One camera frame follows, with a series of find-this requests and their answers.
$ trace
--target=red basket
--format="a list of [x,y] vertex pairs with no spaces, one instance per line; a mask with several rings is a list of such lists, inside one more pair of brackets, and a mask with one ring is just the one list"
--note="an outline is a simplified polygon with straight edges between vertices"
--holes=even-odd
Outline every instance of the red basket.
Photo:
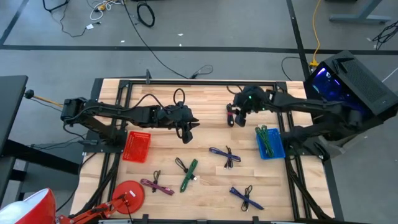
[[123,160],[144,163],[147,159],[150,134],[130,131],[124,147]]

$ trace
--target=blue plastic basket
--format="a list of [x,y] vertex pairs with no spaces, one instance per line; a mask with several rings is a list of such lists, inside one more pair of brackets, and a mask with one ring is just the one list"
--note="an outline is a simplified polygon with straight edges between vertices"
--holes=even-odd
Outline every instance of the blue plastic basket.
[[272,150],[274,150],[273,157],[268,156],[266,151],[266,146],[261,141],[258,134],[256,135],[256,137],[257,137],[257,143],[259,145],[261,159],[280,159],[285,157],[284,147],[282,145],[282,140],[280,140],[280,134],[277,128],[268,129],[269,144],[271,145]]

